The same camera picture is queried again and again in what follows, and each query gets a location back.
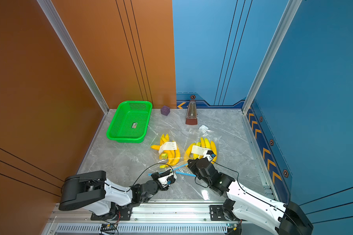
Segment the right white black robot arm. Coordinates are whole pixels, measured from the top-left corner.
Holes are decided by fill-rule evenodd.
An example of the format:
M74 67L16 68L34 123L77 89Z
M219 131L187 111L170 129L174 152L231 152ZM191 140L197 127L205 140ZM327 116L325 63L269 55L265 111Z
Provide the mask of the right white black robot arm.
M233 177L219 172L207 158L188 160L187 167L226 199L223 214L227 219L249 221L273 235L312 234L313 225L298 204L272 200L242 186Z

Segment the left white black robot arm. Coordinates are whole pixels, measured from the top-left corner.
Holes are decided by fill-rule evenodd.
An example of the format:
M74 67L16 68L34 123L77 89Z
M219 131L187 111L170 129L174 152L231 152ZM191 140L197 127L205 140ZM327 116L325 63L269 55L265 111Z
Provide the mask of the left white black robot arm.
M123 187L111 182L106 172L99 170L70 176L61 191L60 211L85 209L97 219L114 219L120 208L138 207L147 203L159 191L167 191L176 181L175 173L155 172L144 184Z

